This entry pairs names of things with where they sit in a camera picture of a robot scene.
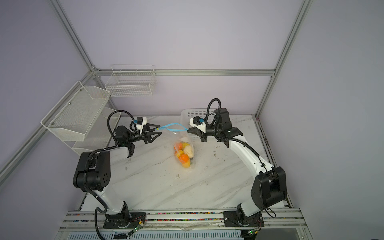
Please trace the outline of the white garlic bulb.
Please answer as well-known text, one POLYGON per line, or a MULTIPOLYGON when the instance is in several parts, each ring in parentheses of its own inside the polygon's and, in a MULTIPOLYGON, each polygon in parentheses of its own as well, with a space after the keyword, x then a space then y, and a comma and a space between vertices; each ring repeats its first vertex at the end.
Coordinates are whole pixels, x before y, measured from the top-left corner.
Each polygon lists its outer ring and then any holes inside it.
POLYGON ((185 146, 183 151, 190 159, 194 157, 194 149, 191 145, 185 146))

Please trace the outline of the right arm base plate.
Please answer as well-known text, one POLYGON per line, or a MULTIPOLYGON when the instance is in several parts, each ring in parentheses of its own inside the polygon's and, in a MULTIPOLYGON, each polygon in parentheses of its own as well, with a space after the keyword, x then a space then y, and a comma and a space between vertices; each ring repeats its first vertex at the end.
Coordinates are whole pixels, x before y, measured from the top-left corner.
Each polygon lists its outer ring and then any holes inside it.
POLYGON ((224 211, 223 215, 225 227, 258 228, 265 225, 260 212, 250 217, 245 216, 241 211, 224 211))

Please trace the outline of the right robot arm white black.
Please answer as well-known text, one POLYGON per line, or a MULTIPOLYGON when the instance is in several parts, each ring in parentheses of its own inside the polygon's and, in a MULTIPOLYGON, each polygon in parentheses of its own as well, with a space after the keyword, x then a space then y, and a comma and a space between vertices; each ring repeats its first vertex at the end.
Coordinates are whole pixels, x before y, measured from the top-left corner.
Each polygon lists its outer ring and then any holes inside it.
POLYGON ((219 143, 223 143, 233 151, 254 178, 250 196, 238 205, 237 215, 241 225, 249 224, 250 219, 278 204, 287 198, 286 173, 281 167, 270 164, 252 148, 246 140, 243 132, 232 126, 227 109, 216 109, 213 121, 208 122, 210 114, 205 118, 195 116, 189 120, 189 134, 198 136, 202 142, 208 137, 214 137, 219 143))

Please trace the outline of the lower white mesh shelf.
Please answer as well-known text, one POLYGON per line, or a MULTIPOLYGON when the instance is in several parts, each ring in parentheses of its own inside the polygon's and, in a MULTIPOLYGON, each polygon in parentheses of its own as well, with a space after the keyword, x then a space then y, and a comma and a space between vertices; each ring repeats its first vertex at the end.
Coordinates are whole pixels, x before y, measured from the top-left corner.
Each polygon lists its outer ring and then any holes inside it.
POLYGON ((108 147, 112 136, 107 127, 108 116, 115 110, 104 108, 97 117, 83 142, 75 142, 72 150, 81 155, 83 152, 91 152, 96 149, 108 147))

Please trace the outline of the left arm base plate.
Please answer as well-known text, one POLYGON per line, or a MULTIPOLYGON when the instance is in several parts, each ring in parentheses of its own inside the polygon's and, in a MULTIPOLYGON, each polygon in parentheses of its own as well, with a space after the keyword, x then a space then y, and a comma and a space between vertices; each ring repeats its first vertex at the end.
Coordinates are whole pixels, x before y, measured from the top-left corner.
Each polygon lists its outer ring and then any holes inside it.
POLYGON ((139 226, 139 222, 144 224, 146 219, 146 213, 129 213, 129 214, 117 214, 117 215, 106 215, 104 222, 104 229, 134 229, 139 226))

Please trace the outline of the orange tangerine back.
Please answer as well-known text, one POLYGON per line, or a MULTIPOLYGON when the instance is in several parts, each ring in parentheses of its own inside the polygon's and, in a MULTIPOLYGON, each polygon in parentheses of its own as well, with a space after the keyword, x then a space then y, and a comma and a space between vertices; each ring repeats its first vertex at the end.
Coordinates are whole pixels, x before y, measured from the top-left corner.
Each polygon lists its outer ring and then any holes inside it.
POLYGON ((174 144, 174 149, 175 149, 175 151, 183 150, 183 149, 182 149, 182 142, 175 143, 175 144, 174 144))

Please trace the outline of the white mesh shelf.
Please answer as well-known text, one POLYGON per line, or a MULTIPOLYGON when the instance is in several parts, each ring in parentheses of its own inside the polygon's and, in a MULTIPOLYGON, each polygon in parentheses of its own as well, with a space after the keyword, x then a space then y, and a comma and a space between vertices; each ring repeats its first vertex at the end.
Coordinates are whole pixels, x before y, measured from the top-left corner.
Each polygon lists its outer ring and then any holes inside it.
POLYGON ((91 152, 96 149, 108 147, 112 136, 107 127, 108 116, 115 110, 104 108, 97 117, 83 142, 75 142, 72 150, 81 155, 83 152, 91 152))
POLYGON ((83 142, 110 99, 110 92, 76 82, 41 120, 63 142, 83 142))

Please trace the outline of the round yellow fruit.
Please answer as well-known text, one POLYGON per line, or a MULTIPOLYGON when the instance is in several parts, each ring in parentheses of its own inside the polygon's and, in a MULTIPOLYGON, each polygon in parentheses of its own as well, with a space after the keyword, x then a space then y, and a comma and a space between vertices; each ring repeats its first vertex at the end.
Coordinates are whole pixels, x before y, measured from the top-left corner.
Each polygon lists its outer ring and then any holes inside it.
POLYGON ((182 164, 182 167, 183 167, 183 168, 189 168, 190 165, 191 165, 191 162, 189 161, 189 162, 183 163, 183 164, 182 164))

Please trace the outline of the orange tangerine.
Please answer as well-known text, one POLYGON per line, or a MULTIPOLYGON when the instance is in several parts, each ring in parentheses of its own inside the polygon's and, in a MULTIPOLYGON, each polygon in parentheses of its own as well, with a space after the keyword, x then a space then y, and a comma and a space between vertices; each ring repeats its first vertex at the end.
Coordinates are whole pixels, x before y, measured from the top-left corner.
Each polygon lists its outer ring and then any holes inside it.
POLYGON ((190 161, 189 156, 188 156, 187 154, 184 154, 184 153, 180 154, 180 155, 178 156, 178 159, 179 159, 179 161, 180 161, 182 164, 188 163, 188 162, 190 161))
POLYGON ((175 151, 183 150, 183 149, 182 149, 182 142, 175 143, 175 144, 174 144, 174 149, 175 149, 175 151))

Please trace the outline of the upper white mesh shelf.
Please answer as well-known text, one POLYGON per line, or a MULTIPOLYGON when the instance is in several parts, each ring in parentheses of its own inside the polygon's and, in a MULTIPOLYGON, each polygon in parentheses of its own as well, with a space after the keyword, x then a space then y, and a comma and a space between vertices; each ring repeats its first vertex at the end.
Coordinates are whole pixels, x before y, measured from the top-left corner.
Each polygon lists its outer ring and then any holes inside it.
POLYGON ((63 142, 83 142, 110 99, 110 92, 76 82, 41 120, 63 142))

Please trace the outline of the white plastic perforated basket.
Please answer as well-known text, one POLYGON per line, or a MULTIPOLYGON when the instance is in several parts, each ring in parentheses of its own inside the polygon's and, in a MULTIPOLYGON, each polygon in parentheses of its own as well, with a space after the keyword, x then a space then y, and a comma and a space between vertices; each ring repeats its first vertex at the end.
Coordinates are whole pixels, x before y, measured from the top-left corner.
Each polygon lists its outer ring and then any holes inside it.
MULTIPOLYGON (((181 124, 184 127, 186 127, 187 129, 189 129, 189 128, 191 128, 191 126, 189 124, 191 118, 199 116, 199 117, 201 117, 201 118, 203 118, 205 120, 206 113, 207 113, 207 111, 203 110, 203 109, 183 110, 182 111, 182 115, 181 115, 181 124)), ((213 124, 214 123, 214 118, 215 118, 215 110, 209 110, 208 119, 205 120, 206 125, 208 126, 210 124, 213 124)), ((195 135, 192 135, 192 134, 189 134, 189 133, 188 133, 188 135, 190 137, 193 137, 195 139, 199 139, 200 140, 200 138, 195 136, 195 135)), ((215 139, 214 137, 208 137, 208 140, 214 140, 214 139, 215 139)))

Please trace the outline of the aluminium front rail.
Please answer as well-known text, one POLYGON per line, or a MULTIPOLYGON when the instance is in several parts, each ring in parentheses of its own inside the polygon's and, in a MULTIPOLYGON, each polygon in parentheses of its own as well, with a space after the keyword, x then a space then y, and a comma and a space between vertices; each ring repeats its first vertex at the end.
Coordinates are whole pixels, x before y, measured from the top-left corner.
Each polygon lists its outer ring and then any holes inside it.
POLYGON ((103 214, 98 214, 95 222, 94 212, 68 212, 61 224, 60 232, 94 231, 95 224, 100 231, 127 231, 133 229, 140 219, 143 219, 145 230, 214 230, 223 228, 251 229, 307 229, 308 225, 300 209, 274 209, 272 218, 267 213, 262 215, 254 224, 240 225, 233 217, 226 217, 225 210, 190 210, 190 211, 139 211, 131 212, 134 222, 123 227, 113 227, 103 214))

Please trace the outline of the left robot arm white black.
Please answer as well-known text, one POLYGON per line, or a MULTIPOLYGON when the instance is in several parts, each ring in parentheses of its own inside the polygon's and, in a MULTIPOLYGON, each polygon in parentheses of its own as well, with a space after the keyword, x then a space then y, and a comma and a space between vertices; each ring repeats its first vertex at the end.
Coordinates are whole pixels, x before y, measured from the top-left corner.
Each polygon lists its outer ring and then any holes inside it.
POLYGON ((147 122, 133 121, 137 127, 133 130, 118 126, 114 130, 107 124, 115 145, 92 152, 83 152, 80 156, 73 185, 93 196, 102 206, 96 212, 106 216, 106 221, 119 228, 124 228, 133 221, 125 201, 121 200, 113 188, 110 188, 112 174, 111 163, 128 159, 134 155, 135 142, 152 143, 162 133, 160 126, 147 122))

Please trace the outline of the clear zip top bag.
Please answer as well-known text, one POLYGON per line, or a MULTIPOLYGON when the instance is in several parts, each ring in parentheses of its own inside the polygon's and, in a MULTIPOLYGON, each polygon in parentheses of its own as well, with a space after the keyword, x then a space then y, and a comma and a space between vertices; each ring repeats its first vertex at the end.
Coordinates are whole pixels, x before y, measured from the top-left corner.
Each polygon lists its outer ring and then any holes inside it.
POLYGON ((157 128, 171 145, 175 161, 185 169, 196 167, 195 149, 187 128, 179 123, 171 123, 157 128))

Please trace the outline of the small yellow lemon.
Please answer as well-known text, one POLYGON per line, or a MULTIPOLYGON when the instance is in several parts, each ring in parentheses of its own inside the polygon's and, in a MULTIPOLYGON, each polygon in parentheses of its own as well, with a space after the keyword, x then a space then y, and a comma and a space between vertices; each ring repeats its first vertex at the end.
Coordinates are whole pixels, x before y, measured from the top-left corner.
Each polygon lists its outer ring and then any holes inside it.
POLYGON ((182 150, 178 150, 175 152, 175 156, 176 158, 179 158, 181 154, 183 154, 184 152, 182 150))

